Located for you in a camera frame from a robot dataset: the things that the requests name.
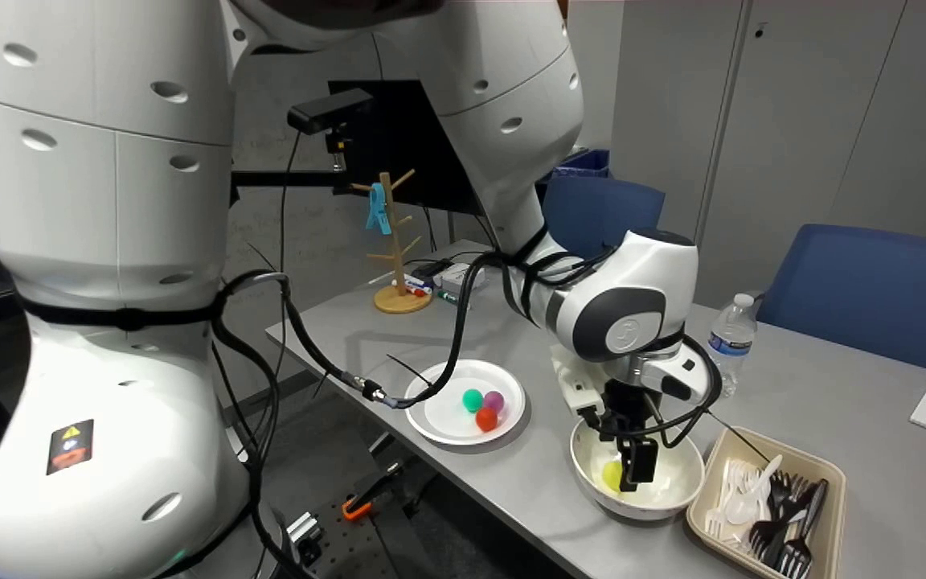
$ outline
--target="table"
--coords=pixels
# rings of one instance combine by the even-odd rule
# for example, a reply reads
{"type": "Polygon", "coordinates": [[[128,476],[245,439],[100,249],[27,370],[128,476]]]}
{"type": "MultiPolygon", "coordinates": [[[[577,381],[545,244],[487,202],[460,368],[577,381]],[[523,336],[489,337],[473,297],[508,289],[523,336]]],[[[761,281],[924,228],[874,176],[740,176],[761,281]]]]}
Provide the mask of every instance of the table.
{"type": "MultiPolygon", "coordinates": [[[[320,349],[340,368],[401,392],[413,381],[386,355],[418,370],[447,357],[455,306],[418,314],[379,314],[375,289],[336,297],[302,318],[320,349]]],[[[689,336],[705,337],[713,310],[695,306],[689,336]]],[[[508,440],[480,450],[426,440],[401,411],[370,406],[421,459],[455,480],[480,504],[521,530],[577,577],[742,577],[709,551],[686,520],[630,525],[597,508],[568,468],[567,408],[550,370],[555,337],[503,303],[499,284],[475,293],[460,357],[491,362],[528,388],[528,421],[508,440]]],[[[314,368],[291,333],[291,352],[314,368]]],[[[926,577],[926,427],[911,421],[926,392],[926,370],[873,357],[809,336],[761,325],[735,399],[713,406],[735,426],[756,427],[846,471],[839,577],[926,577]]],[[[705,419],[695,440],[709,446],[720,427],[705,419]]]]}

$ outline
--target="white plate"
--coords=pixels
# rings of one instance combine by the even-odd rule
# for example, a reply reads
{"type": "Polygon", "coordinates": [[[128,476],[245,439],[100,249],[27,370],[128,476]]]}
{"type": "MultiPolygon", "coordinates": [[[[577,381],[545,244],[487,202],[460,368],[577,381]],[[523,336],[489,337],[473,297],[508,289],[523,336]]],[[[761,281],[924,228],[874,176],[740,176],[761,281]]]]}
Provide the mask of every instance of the white plate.
{"type": "MultiPolygon", "coordinates": [[[[428,368],[421,376],[436,383],[441,370],[443,363],[428,368]]],[[[406,395],[418,395],[421,388],[428,388],[426,381],[413,381],[406,385],[406,395]]],[[[508,370],[487,363],[487,362],[457,362],[452,383],[436,399],[413,406],[406,419],[413,427],[418,427],[426,439],[439,443],[475,446],[475,443],[489,443],[514,432],[523,411],[528,411],[528,395],[508,370]],[[465,408],[468,388],[480,388],[484,395],[491,388],[503,392],[504,406],[503,406],[496,432],[475,427],[475,414],[465,408]]]]}

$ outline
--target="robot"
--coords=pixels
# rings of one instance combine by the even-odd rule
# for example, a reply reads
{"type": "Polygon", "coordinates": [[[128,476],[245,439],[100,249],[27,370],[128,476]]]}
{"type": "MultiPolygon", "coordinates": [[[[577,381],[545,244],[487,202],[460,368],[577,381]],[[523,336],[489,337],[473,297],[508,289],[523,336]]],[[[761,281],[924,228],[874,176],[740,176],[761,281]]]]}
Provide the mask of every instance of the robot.
{"type": "MultiPolygon", "coordinates": [[[[426,83],[514,263],[513,303],[620,385],[713,392],[682,341],[695,244],[627,236],[573,276],[578,260],[545,236],[532,183],[582,120],[555,0],[0,0],[0,260],[32,333],[0,443],[0,577],[224,577],[223,551],[260,554],[245,440],[207,363],[233,82],[260,46],[320,51],[363,31],[386,79],[426,83]]],[[[577,383],[567,402],[588,426],[627,406],[577,383]]]]}

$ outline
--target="label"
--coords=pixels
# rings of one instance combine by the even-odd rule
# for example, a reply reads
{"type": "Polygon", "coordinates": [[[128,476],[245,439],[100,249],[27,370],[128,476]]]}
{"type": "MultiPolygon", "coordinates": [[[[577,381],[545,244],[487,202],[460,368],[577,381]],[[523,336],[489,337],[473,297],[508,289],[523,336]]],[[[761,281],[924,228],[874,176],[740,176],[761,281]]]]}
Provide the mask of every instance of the label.
{"type": "Polygon", "coordinates": [[[87,463],[92,450],[94,450],[94,432],[96,427],[94,427],[92,419],[52,432],[52,440],[50,440],[50,476],[63,472],[63,471],[72,471],[77,463],[87,463]]]}
{"type": "Polygon", "coordinates": [[[711,349],[725,357],[747,357],[752,352],[752,341],[725,341],[711,333],[711,349]]]}

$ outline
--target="green ball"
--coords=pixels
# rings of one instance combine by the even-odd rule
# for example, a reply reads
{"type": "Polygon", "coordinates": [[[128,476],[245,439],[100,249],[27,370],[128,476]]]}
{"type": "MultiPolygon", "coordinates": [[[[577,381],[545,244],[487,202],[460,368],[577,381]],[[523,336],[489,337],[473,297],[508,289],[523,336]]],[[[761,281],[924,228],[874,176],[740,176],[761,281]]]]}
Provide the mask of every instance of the green ball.
{"type": "Polygon", "coordinates": [[[465,392],[465,408],[468,408],[470,414],[475,414],[484,406],[487,406],[487,395],[484,395],[480,388],[468,388],[468,392],[465,392]]]}

